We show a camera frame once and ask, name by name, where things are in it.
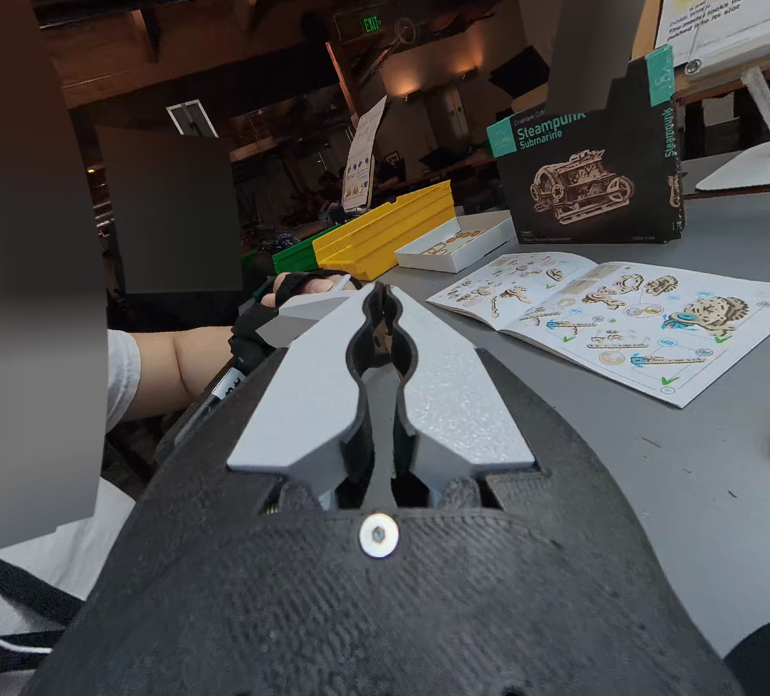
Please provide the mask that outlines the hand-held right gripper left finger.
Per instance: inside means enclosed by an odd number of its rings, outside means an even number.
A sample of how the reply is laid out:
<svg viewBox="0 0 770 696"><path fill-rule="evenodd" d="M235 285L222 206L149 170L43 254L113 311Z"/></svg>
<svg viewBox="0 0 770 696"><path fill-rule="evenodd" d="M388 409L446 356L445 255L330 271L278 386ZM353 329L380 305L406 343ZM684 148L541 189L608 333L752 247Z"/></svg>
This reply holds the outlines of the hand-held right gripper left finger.
<svg viewBox="0 0 770 696"><path fill-rule="evenodd" d="M374 458L363 374L376 360L380 282L346 292L286 350L229 455L229 471L273 474L322 496L367 479Z"/></svg>

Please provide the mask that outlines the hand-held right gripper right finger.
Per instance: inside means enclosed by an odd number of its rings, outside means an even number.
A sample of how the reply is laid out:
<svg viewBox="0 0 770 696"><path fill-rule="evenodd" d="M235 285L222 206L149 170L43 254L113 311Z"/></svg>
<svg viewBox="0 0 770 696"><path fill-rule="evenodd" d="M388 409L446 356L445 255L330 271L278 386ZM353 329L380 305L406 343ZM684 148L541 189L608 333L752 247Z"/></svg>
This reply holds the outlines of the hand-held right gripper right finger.
<svg viewBox="0 0 770 696"><path fill-rule="evenodd" d="M536 460L479 350L400 288L385 288L399 373L393 466L441 495L456 479L534 470Z"/></svg>

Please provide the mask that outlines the small wooden gear assembly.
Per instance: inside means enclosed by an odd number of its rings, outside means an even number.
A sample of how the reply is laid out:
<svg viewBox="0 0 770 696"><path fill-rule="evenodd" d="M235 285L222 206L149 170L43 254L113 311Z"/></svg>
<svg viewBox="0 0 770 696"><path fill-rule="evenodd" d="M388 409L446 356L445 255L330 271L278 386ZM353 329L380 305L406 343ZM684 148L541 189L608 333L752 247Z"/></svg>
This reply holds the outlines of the small wooden gear assembly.
<svg viewBox="0 0 770 696"><path fill-rule="evenodd" d="M392 364L392 335L384 310L380 310L377 324L372 325L370 332L369 342L364 346L366 369Z"/></svg>

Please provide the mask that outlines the grey desk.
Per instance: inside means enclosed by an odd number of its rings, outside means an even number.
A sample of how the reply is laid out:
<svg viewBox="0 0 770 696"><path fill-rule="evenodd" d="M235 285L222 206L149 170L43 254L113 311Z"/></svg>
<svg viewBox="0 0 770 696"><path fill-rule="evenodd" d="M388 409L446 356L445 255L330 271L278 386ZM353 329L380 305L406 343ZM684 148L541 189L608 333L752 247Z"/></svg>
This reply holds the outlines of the grey desk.
<svg viewBox="0 0 770 696"><path fill-rule="evenodd" d="M559 245L633 262L768 281L768 192L685 202L666 244ZM486 262L542 252L516 239L456 276L395 267L380 281L426 298ZM721 656L769 619L769 353L753 349L683 410L608 381L473 319L431 312L489 350L590 445L638 515L671 586Z"/></svg>

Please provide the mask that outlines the person's left hand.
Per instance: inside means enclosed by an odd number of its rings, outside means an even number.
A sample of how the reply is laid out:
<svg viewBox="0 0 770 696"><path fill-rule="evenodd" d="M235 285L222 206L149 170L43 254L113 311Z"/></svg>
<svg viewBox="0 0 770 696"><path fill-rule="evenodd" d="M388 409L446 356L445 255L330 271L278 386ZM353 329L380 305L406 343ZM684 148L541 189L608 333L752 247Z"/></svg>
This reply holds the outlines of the person's left hand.
<svg viewBox="0 0 770 696"><path fill-rule="evenodd" d="M280 285L288 276L348 275L336 274L331 270L320 268L309 272L284 273L275 277L271 288L265 287L260 290L253 304L237 318L233 326L233 334L229 339L229 347L233 356L233 367L240 370L244 375L251 374L278 349L264 343L257 335L257 327L275 316L276 311L273 310L275 294L280 290Z"/></svg>

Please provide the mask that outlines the green plastic bin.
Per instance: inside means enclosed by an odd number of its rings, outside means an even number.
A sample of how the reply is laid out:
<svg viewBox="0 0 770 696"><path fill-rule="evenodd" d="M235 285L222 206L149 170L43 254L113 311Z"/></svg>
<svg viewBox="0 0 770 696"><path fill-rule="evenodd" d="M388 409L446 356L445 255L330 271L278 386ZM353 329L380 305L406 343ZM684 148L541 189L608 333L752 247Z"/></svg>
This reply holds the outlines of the green plastic bin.
<svg viewBox="0 0 770 696"><path fill-rule="evenodd" d="M338 228L340 228L339 225L333 225L329 229L320 231L281 252L277 252L273 257L275 275L287 272L309 272L318 269L313 243Z"/></svg>

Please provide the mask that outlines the yellow plastic bin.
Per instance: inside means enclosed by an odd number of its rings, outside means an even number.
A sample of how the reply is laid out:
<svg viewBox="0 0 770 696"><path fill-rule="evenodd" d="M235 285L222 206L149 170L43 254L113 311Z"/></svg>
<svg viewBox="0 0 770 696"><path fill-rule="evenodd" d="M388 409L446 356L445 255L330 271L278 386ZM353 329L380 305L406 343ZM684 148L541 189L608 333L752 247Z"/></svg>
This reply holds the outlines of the yellow plastic bin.
<svg viewBox="0 0 770 696"><path fill-rule="evenodd" d="M313 242L319 267L371 281L397 265L396 250L454 217L451 197L381 205Z"/></svg>
<svg viewBox="0 0 770 696"><path fill-rule="evenodd" d="M440 212L448 211L447 219L454 217L454 197L450 180L441 181L435 185L398 196L395 201L383 205L387 215L395 217L410 217L428 219Z"/></svg>

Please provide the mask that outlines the white shallow cardboard tray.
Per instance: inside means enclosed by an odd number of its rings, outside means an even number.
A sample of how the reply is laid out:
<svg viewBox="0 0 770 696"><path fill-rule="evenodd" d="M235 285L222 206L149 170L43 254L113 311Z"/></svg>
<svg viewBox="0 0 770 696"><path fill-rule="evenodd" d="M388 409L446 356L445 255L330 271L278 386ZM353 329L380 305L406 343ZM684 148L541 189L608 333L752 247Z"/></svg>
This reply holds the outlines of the white shallow cardboard tray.
<svg viewBox="0 0 770 696"><path fill-rule="evenodd" d="M459 215L398 248L403 268L457 274L515 237L509 211Z"/></svg>

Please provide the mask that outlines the white instruction booklet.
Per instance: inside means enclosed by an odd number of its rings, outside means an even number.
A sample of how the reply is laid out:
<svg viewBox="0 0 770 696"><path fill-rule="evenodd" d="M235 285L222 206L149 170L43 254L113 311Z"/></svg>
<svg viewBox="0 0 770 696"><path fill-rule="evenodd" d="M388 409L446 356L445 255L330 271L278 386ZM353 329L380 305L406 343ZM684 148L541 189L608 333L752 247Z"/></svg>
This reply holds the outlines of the white instruction booklet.
<svg viewBox="0 0 770 696"><path fill-rule="evenodd" d="M680 409L769 335L769 284L564 252L505 254L428 302Z"/></svg>

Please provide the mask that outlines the wooden board instruction sign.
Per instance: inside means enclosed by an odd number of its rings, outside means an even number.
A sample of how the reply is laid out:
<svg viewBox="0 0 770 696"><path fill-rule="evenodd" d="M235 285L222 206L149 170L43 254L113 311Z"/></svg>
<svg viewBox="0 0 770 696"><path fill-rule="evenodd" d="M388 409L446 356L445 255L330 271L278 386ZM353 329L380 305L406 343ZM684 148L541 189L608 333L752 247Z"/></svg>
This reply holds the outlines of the wooden board instruction sign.
<svg viewBox="0 0 770 696"><path fill-rule="evenodd" d="M342 187L341 204L346 213L362 213L371 207L375 160L373 146L387 96L383 96L359 120L351 143Z"/></svg>

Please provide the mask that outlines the person's white shirt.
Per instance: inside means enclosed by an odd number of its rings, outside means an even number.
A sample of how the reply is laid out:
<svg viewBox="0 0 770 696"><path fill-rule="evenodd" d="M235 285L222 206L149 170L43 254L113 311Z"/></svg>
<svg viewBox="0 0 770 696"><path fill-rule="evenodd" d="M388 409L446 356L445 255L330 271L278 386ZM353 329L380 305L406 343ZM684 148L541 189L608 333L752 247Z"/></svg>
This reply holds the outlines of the person's white shirt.
<svg viewBox="0 0 770 696"><path fill-rule="evenodd" d="M51 648L94 587L133 500L99 480L91 517L2 549L1 633L5 643ZM2 645L2 694L21 694L42 653Z"/></svg>

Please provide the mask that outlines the white framed panel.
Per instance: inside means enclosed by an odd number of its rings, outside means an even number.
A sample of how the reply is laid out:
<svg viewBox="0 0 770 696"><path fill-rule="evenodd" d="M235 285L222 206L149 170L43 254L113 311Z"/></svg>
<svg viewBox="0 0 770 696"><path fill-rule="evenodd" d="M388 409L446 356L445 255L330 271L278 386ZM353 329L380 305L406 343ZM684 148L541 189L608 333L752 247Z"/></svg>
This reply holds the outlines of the white framed panel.
<svg viewBox="0 0 770 696"><path fill-rule="evenodd" d="M185 136L219 138L200 100L185 101L166 108L177 131Z"/></svg>

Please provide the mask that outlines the black model kit box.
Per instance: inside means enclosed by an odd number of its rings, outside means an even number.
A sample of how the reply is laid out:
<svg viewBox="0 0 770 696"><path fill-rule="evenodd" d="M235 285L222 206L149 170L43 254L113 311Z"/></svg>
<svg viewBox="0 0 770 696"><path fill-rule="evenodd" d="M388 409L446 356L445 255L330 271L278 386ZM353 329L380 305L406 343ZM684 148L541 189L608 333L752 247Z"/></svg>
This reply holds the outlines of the black model kit box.
<svg viewBox="0 0 770 696"><path fill-rule="evenodd" d="M685 206L672 46L633 59L606 107L546 114L540 104L487 137L517 240L534 244L667 242Z"/></svg>

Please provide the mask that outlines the green exit sign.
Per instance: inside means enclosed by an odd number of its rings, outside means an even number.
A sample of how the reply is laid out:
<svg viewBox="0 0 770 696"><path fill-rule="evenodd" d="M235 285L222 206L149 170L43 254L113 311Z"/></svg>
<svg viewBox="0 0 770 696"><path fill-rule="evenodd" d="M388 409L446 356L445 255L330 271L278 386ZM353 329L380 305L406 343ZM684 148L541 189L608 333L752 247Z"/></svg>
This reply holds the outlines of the green exit sign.
<svg viewBox="0 0 770 696"><path fill-rule="evenodd" d="M374 11L346 10L335 13L332 18L342 43L379 35L383 26L380 15Z"/></svg>

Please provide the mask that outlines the white flat stand base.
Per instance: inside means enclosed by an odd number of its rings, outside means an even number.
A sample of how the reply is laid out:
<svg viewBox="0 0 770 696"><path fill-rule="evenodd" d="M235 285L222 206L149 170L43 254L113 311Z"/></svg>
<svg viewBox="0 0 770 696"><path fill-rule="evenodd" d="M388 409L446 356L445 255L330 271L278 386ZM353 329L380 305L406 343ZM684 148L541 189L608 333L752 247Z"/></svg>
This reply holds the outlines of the white flat stand base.
<svg viewBox="0 0 770 696"><path fill-rule="evenodd" d="M703 193L734 193L769 186L769 143L747 149L699 181Z"/></svg>

